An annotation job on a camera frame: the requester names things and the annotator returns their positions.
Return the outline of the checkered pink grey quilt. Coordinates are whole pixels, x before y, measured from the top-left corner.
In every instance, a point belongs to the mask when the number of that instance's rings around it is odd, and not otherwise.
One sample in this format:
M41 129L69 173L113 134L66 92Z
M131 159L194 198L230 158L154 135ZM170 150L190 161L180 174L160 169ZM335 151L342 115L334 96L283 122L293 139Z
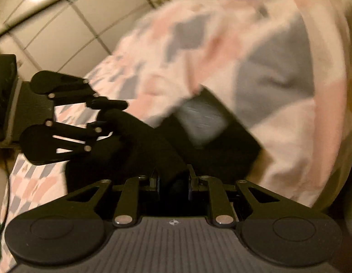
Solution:
M261 146L244 179L223 183L236 225L192 215L186 167L180 189L159 178L159 215L116 228L124 183L68 192L70 160L34 165L19 144L0 272L335 271L342 233L325 209L352 165L352 28L339 0L174 1L84 78L153 128L211 91ZM53 120L84 128L100 111L54 105Z

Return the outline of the black garment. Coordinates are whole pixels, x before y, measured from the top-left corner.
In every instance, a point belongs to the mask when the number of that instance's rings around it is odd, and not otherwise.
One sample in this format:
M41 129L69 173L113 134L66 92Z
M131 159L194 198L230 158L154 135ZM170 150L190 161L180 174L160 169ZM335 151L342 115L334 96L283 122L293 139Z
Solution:
M203 88L151 127L121 110L101 110L96 117L112 134L90 153L66 163L68 192L102 179L123 184L137 175L155 175L162 190L180 189L186 167L198 176L225 184L244 179L261 146L211 91Z

